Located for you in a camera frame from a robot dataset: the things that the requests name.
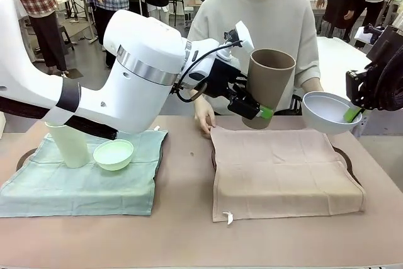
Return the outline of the person's right hand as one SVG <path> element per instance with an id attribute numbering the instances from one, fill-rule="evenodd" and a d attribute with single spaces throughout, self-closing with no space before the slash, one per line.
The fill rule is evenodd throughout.
<path id="1" fill-rule="evenodd" d="M 216 126 L 215 113 L 208 101 L 195 101 L 195 120 L 205 135 L 210 135 L 211 128 Z"/>

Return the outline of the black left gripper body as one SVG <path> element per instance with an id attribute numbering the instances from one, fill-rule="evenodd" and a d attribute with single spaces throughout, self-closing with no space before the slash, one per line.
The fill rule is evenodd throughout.
<path id="1" fill-rule="evenodd" d="M 231 100 L 241 91 L 241 88 L 246 87 L 247 76 L 229 63 L 215 59 L 205 82 L 207 83 L 205 95 L 211 98 L 224 97 Z"/>

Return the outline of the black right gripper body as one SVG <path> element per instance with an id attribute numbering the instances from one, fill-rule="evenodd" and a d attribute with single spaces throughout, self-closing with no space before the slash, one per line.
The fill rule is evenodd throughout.
<path id="1" fill-rule="evenodd" d="M 370 99 L 366 90 L 367 70 L 346 72 L 346 96 L 359 108 L 370 109 Z"/>

